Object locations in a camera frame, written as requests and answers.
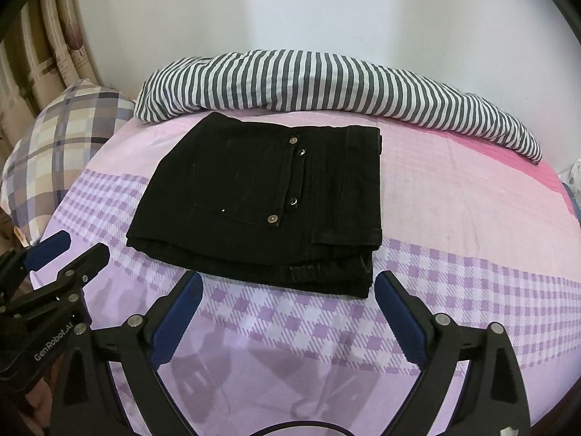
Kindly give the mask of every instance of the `metal rivet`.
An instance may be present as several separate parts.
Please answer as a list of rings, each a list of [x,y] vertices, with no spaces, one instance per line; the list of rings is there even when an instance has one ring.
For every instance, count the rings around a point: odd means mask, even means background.
[[[83,334],[85,331],[86,331],[86,324],[85,323],[79,323],[78,325],[76,325],[74,327],[75,334]]]
[[[436,315],[436,323],[442,326],[448,326],[450,322],[451,322],[450,317],[445,313],[438,313]]]
[[[143,323],[143,317],[140,314],[134,314],[127,320],[127,324],[131,327],[139,326],[141,323]]]
[[[490,329],[494,331],[496,334],[504,333],[504,326],[502,326],[500,323],[492,323],[490,325]]]

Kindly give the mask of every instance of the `striped pillow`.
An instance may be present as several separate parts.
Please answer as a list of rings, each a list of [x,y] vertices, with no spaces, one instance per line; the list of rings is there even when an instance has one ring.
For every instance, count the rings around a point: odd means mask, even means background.
[[[231,52],[182,58],[144,83],[135,116],[161,122],[201,109],[343,110],[488,139],[541,160],[538,141],[515,117],[473,93],[406,70],[304,51]]]

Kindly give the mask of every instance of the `gingham pattern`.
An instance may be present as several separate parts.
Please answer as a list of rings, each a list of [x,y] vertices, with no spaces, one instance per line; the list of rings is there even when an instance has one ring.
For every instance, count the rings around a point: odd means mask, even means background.
[[[168,293],[182,269],[125,246],[148,179],[82,173],[54,219],[86,241],[109,245],[127,275]],[[385,238],[375,273],[393,271],[433,312],[463,325],[506,325],[521,367],[581,345],[581,284]],[[367,300],[288,291],[205,276],[202,316],[273,348],[364,370],[416,374],[373,294]]]
[[[30,243],[91,157],[133,117],[117,90],[79,80],[47,106],[4,165],[0,206]]]
[[[200,109],[342,110],[488,139],[533,162],[539,143],[490,101],[409,72],[308,51],[230,52],[182,58],[143,84],[135,116],[170,120]]]

